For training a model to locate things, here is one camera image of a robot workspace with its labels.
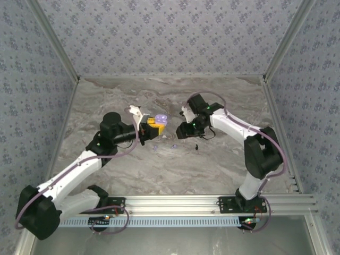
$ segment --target blue floral wallpaper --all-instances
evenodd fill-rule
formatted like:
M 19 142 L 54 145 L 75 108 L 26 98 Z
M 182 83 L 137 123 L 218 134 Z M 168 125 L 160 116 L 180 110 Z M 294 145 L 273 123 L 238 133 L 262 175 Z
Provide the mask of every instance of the blue floral wallpaper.
M 26 2 L 0 9 L 0 254 L 9 255 L 20 191 L 45 177 L 73 82 Z
M 304 191 L 340 254 L 340 2 L 317 0 L 270 84 Z
M 263 74 L 301 0 L 39 0 L 80 76 Z

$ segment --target small purple piece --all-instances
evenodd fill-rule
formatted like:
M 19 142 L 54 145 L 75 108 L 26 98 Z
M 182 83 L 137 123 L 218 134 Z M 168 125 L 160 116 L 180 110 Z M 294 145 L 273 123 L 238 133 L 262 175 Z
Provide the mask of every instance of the small purple piece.
M 155 117 L 155 122 L 158 125 L 165 125 L 168 124 L 168 116 L 164 115 L 164 114 L 157 114 Z

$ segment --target marble surface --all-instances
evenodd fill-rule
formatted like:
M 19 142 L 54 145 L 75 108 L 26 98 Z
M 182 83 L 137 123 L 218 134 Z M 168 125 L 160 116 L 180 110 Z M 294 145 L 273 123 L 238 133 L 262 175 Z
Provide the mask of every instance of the marble surface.
M 184 121 L 181 106 L 192 92 L 212 90 L 226 98 L 228 110 L 247 122 L 273 125 L 258 79 L 241 78 L 95 78 L 80 80 L 64 141 L 53 174 L 73 162 L 99 130 L 107 112 L 118 112 L 130 124 L 123 109 L 141 106 L 155 116 L 166 114 L 163 135 L 145 146 L 140 144 L 129 155 L 112 159 L 86 178 L 72 193 L 97 184 L 109 194 L 218 194 L 234 193 L 247 170 L 242 145 L 216 130 L 216 137 L 178 140 L 177 126 Z M 218 101 L 213 95 L 204 99 Z M 272 179 L 265 193 L 289 192 L 289 179 Z

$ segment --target black cable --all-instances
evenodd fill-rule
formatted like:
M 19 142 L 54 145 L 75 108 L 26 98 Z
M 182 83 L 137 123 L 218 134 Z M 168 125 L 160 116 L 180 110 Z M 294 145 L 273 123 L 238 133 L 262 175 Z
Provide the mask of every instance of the black cable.
M 210 140 L 210 139 L 212 139 L 212 138 L 214 138 L 214 137 L 216 136 L 216 133 L 215 133 L 215 131 L 211 128 L 211 126 L 209 126 L 209 129 L 210 129 L 211 132 L 214 134 L 214 136 L 213 136 L 213 137 L 210 137 L 210 138 L 205 138 L 204 136 L 201 136 L 201 138 L 203 138 L 204 140 Z
M 129 146 L 127 146 L 127 147 L 121 147 L 119 145 L 117 145 L 117 147 L 119 147 L 121 149 L 129 149 L 132 146 L 132 144 L 133 144 L 133 141 L 131 141 L 131 144 Z

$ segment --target robotic arm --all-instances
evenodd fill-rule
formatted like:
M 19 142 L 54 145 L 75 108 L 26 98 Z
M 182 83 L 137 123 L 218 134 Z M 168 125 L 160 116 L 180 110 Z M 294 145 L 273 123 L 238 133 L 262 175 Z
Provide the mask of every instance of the robotic arm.
M 244 146 L 245 166 L 248 170 L 245 181 L 236 191 L 236 202 L 242 211 L 253 207 L 266 176 L 275 171 L 283 162 L 277 148 L 266 138 L 252 130 L 259 130 L 278 143 L 272 128 L 261 129 L 232 114 L 226 116 L 224 107 L 218 103 L 209 105 L 200 94 L 188 100 L 190 109 L 182 107 L 180 112 L 186 119 L 176 130 L 179 139 L 203 137 L 205 128 L 212 126 L 230 135 Z M 242 123 L 245 128 L 235 123 Z
M 142 145 L 163 131 L 165 125 L 157 124 L 155 118 L 144 114 L 139 107 L 130 106 L 129 111 L 137 124 L 138 138 Z M 134 125 L 123 123 L 121 116 L 115 112 L 105 114 L 99 127 L 100 131 L 71 165 L 38 187 L 29 185 L 22 190 L 16 218 L 38 239 L 49 237 L 59 223 L 69 217 L 89 209 L 109 206 L 108 193 L 95 185 L 80 194 L 67 196 L 86 177 L 112 159 L 101 156 L 116 155 L 119 143 L 136 139 Z M 22 212 L 28 203 L 31 204 Z

